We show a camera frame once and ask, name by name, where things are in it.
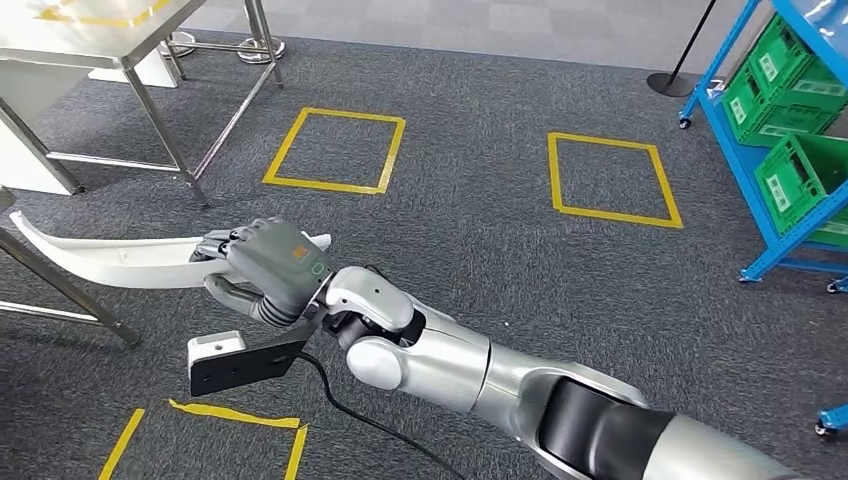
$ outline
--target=green plastic crate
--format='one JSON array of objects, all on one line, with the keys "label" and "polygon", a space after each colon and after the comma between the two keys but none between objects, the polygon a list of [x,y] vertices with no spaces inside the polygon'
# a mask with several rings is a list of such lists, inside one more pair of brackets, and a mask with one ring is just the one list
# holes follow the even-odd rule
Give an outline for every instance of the green plastic crate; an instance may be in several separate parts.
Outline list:
[{"label": "green plastic crate", "polygon": [[783,234],[848,179],[848,139],[786,135],[754,174]]},{"label": "green plastic crate", "polygon": [[725,89],[722,104],[736,141],[772,147],[788,133],[822,133],[839,113],[803,105],[776,105],[766,101],[748,62],[742,64]]},{"label": "green plastic crate", "polygon": [[848,104],[848,89],[786,22],[775,15],[754,44],[746,63],[766,103],[803,105],[839,112]]},{"label": "green plastic crate", "polygon": [[810,235],[809,239],[848,248],[848,208],[834,215],[824,226]]}]

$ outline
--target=table top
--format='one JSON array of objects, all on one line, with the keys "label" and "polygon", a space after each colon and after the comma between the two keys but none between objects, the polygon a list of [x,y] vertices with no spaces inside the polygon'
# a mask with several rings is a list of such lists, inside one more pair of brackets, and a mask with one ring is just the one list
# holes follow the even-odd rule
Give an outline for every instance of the table top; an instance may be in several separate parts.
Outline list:
[{"label": "table top", "polygon": [[0,59],[128,69],[205,1],[7,0],[0,7]]}]

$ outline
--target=black pole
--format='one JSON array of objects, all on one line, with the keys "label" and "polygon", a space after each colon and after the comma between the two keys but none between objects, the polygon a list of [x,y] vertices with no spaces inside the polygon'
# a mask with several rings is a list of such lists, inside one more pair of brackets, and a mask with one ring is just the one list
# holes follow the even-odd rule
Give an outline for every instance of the black pole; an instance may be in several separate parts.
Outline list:
[{"label": "black pole", "polygon": [[695,27],[692,37],[689,38],[689,43],[686,44],[686,48],[683,50],[683,55],[680,56],[680,60],[677,61],[677,65],[674,67],[674,71],[670,74],[653,73],[648,76],[648,86],[651,87],[653,91],[668,97],[685,97],[692,93],[694,88],[692,82],[685,78],[679,78],[677,74],[680,73],[680,68],[683,66],[683,62],[686,61],[689,51],[692,50],[692,45],[695,44],[698,34],[701,33],[701,29],[707,22],[707,18],[709,18],[710,12],[712,12],[713,7],[715,6],[715,2],[716,0],[710,0],[709,5],[707,5],[704,15],[701,16],[698,26]]}]

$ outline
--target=yellow tape square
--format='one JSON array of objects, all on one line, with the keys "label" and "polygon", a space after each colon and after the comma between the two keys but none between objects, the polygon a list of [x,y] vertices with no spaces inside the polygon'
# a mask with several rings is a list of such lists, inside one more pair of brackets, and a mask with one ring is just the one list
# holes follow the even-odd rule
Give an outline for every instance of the yellow tape square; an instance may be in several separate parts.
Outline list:
[{"label": "yellow tape square", "polygon": [[[235,422],[250,423],[254,425],[265,425],[268,427],[289,428],[297,430],[294,437],[294,443],[292,444],[292,450],[289,454],[289,461],[286,465],[286,473],[283,477],[283,480],[295,480],[295,478],[297,478],[297,469],[300,466],[300,457],[303,455],[303,446],[306,443],[306,433],[309,430],[309,425],[301,425],[300,419],[291,417],[263,418],[247,413],[237,412],[229,408],[217,407],[214,405],[201,405],[197,403],[181,405],[172,399],[168,399],[168,403],[177,410],[192,415],[221,418],[224,420],[232,420]],[[112,478],[112,473],[115,471],[115,467],[118,465],[118,461],[124,454],[124,450],[126,450],[127,444],[129,443],[130,439],[138,428],[138,425],[141,423],[142,417],[144,417],[144,409],[135,409],[132,416],[130,417],[129,422],[127,422],[127,426],[124,427],[124,431],[121,432],[121,436],[118,438],[117,443],[115,443],[115,446],[112,448],[112,453],[109,454],[109,458],[103,465],[103,469],[100,471],[100,475],[97,477],[98,480],[110,480]]]},{"label": "yellow tape square", "polygon": [[[104,27],[132,28],[144,23],[148,18],[150,18],[162,7],[167,5],[171,0],[149,1],[150,5],[144,8],[142,11],[138,12],[138,14],[136,15],[129,14],[124,18],[112,18],[94,16],[89,14],[80,14],[85,9],[85,7],[83,6],[79,8],[75,8],[76,6],[69,7],[69,5],[74,2],[81,3],[80,0],[58,0],[53,5],[42,10],[41,13],[36,16],[36,18],[40,18],[42,20],[52,20],[56,22],[75,22],[84,23],[87,25],[100,25]],[[103,5],[110,5],[110,3],[98,1],[95,2],[92,7],[101,8]]]},{"label": "yellow tape square", "polygon": [[[557,140],[569,140],[572,142],[594,143],[611,147],[632,148],[647,152],[648,156],[651,158],[651,163],[654,166],[654,173],[657,175],[660,190],[662,190],[663,200],[665,201],[666,208],[668,208],[669,218],[647,217],[642,215],[631,215],[628,213],[593,210],[590,208],[565,205],[562,200],[562,190],[560,187]],[[680,212],[677,211],[677,204],[674,202],[674,195],[671,193],[671,186],[668,184],[668,178],[665,176],[665,170],[663,170],[662,162],[660,161],[660,154],[656,145],[614,140],[611,138],[588,137],[585,135],[574,135],[571,133],[549,132],[548,166],[550,168],[551,175],[551,200],[553,201],[554,209],[560,213],[564,213],[566,215],[580,215],[583,217],[603,218],[606,220],[617,220],[620,222],[641,223],[657,227],[683,228],[683,220],[680,218]]]},{"label": "yellow tape square", "polygon": [[[280,165],[283,164],[283,160],[285,160],[289,148],[291,148],[292,143],[294,143],[294,137],[297,136],[297,132],[300,131],[300,128],[303,126],[303,122],[306,121],[306,117],[310,114],[354,118],[358,120],[373,120],[376,122],[389,122],[395,124],[395,131],[394,134],[392,134],[392,141],[389,144],[389,152],[386,155],[386,161],[383,163],[383,171],[380,173],[380,179],[377,181],[377,186],[350,185],[347,183],[323,182],[320,180],[304,180],[302,178],[277,176],[277,171],[280,169]],[[317,188],[319,190],[333,190],[336,192],[364,193],[369,195],[386,193],[386,189],[389,187],[389,178],[391,178],[392,169],[394,169],[395,166],[397,152],[400,148],[400,139],[403,137],[403,129],[405,127],[406,120],[400,117],[304,107],[295,119],[291,130],[289,130],[289,133],[286,134],[283,144],[280,145],[277,155],[274,157],[274,160],[271,162],[271,166],[268,167],[268,171],[265,172],[265,176],[262,178],[262,183],[270,185],[285,185],[288,187]]]}]

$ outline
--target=orange logo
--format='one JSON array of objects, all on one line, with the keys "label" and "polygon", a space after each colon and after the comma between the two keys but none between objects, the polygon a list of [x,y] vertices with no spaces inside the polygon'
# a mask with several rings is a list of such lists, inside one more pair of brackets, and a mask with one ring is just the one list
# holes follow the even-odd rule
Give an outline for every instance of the orange logo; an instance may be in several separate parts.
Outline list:
[{"label": "orange logo", "polygon": [[301,260],[304,255],[309,253],[309,249],[304,247],[303,245],[298,245],[297,248],[292,252],[292,256],[298,260]]}]

